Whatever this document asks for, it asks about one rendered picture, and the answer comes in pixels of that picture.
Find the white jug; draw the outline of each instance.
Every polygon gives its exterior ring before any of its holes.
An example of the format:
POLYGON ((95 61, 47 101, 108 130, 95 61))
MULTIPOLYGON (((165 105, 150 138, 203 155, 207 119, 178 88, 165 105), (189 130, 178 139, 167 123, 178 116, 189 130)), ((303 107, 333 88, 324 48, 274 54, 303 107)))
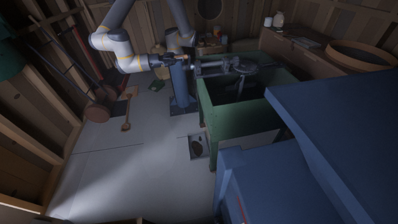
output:
POLYGON ((283 27, 283 24, 285 23, 285 17, 284 17, 284 12, 277 10, 277 14, 274 16, 274 20, 272 21, 272 26, 274 27, 283 27))

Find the green box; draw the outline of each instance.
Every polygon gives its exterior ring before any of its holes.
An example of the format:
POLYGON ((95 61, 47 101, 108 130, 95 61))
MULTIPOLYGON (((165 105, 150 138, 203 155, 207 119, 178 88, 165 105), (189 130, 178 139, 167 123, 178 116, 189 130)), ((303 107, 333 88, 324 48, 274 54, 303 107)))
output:
MULTIPOLYGON (((220 60, 227 56, 255 63, 270 63, 274 60, 261 50, 215 54, 197 57, 201 62, 220 60)), ((240 102, 236 96, 225 93, 225 87, 234 85, 240 75, 227 75, 196 80, 200 105, 200 123, 206 119, 210 133, 210 170, 216 170, 218 142, 248 136, 256 133, 281 129, 275 141, 279 141, 286 125, 270 103, 264 97, 266 87, 298 82, 286 69, 259 71, 256 75, 246 76, 245 84, 256 82, 254 88, 243 89, 240 102)))

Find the gray floor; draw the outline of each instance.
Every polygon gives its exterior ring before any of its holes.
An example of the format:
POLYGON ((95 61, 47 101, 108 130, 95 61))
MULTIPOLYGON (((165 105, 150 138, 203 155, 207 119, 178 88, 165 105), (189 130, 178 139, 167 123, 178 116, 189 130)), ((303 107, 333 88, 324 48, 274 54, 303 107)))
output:
MULTIPOLYGON (((216 175, 209 158, 190 161, 188 134, 202 132, 198 113, 169 116, 170 80, 158 93, 148 90, 154 72, 132 74, 139 85, 131 99, 131 130, 124 116, 103 124, 87 121, 56 188, 47 216, 75 224, 144 217, 156 224, 211 223, 216 175)), ((276 131, 232 139, 220 148, 270 143, 276 131)))

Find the book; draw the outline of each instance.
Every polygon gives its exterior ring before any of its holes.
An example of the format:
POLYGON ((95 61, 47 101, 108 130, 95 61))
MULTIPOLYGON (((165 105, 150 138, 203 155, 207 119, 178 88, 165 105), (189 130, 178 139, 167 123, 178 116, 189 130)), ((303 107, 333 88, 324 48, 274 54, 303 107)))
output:
POLYGON ((279 27, 271 27, 271 30, 275 31, 275 32, 283 32, 283 30, 279 27))

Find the yellow ring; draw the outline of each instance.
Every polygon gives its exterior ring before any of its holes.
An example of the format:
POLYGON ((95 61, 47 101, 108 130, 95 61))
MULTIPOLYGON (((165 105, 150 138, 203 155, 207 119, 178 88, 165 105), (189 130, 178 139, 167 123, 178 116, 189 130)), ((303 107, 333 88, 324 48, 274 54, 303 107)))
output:
POLYGON ((102 46, 104 46, 104 49, 108 50, 107 48, 105 48, 105 45, 104 45, 104 36, 105 36, 105 34, 104 34, 104 35, 102 35, 101 42, 102 42, 102 46))
POLYGON ((126 57, 116 57, 116 58, 119 59, 119 60, 123 60, 123 59, 127 59, 127 58, 130 58, 130 57, 133 57, 133 56, 134 56, 134 53, 131 54, 131 55, 128 55, 126 57))
POLYGON ((108 27, 105 27, 105 26, 103 26, 103 25, 100 25, 99 27, 102 27, 102 28, 104 28, 104 29, 107 29, 107 30, 109 30, 110 31, 110 28, 108 28, 108 27))
POLYGON ((195 31, 193 31, 192 35, 190 35, 189 37, 182 37, 182 39, 189 39, 193 36, 193 34, 195 34, 195 31))
POLYGON ((139 70, 141 70, 141 72, 143 72, 143 68, 141 67, 141 63, 139 62, 139 55, 137 57, 137 62, 138 62, 139 70))

